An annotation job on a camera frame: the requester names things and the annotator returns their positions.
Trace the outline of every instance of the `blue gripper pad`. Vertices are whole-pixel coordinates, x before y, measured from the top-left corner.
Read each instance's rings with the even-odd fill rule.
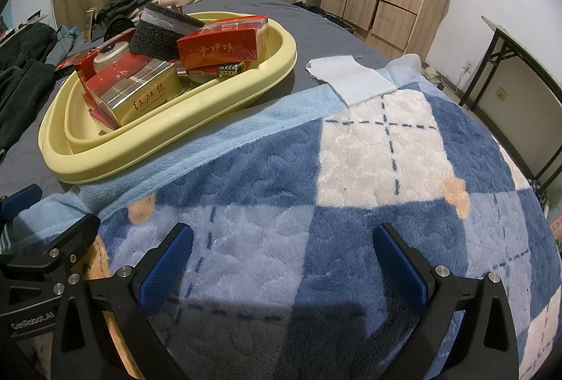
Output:
[[[12,194],[0,206],[0,219],[13,220],[18,214],[41,200],[43,190],[36,184]]]
[[[139,309],[146,316],[159,312],[185,268],[193,247],[193,230],[183,225],[139,287]]]
[[[427,286],[382,225],[373,229],[373,246],[381,269],[391,279],[406,308],[414,314],[424,315],[428,309]]]

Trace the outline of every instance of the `electrical outlet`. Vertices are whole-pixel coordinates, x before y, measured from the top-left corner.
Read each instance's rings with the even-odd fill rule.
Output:
[[[496,91],[496,96],[500,101],[504,102],[505,98],[508,97],[508,94],[500,87]]]

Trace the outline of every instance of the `dark gray bedsheet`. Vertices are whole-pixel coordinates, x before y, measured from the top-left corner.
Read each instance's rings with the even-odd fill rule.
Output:
[[[317,81],[305,69],[306,63],[313,58],[361,55],[362,59],[359,62],[373,69],[380,69],[390,61],[387,56],[332,22],[278,0],[203,0],[184,8],[185,13],[202,11],[267,14],[293,35],[299,54],[294,70],[276,87],[263,94],[256,103],[264,103],[317,86]],[[0,197],[15,193],[31,183],[37,183],[43,188],[44,197],[52,193],[64,192],[63,187],[45,165],[37,144],[40,122],[60,86],[59,81],[35,122],[8,151],[4,163],[0,166]]]

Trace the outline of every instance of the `yellow plastic tray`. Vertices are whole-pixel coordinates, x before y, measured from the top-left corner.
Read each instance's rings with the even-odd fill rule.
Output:
[[[246,14],[200,12],[205,22]],[[263,61],[232,78],[211,80],[110,134],[99,135],[82,99],[76,73],[63,84],[39,129],[39,148],[55,176],[67,183],[103,179],[146,158],[184,134],[230,110],[248,104],[293,69],[297,46],[269,20]]]

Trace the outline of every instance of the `bed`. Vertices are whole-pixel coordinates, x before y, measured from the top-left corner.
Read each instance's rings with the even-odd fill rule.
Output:
[[[560,256],[529,184],[490,133],[422,78],[346,108],[305,64],[389,60],[319,16],[277,0],[204,0],[187,11],[205,10],[278,21],[297,42],[293,73],[254,106],[65,194],[34,141],[38,119],[2,165],[0,193],[37,182],[51,196],[21,214],[4,249],[48,241],[92,212],[102,225],[85,273],[96,277],[136,264],[188,223],[187,270],[152,324],[190,378],[377,378],[417,322],[374,254],[370,228],[390,222],[432,264],[499,273],[520,378],[531,378],[560,339]]]

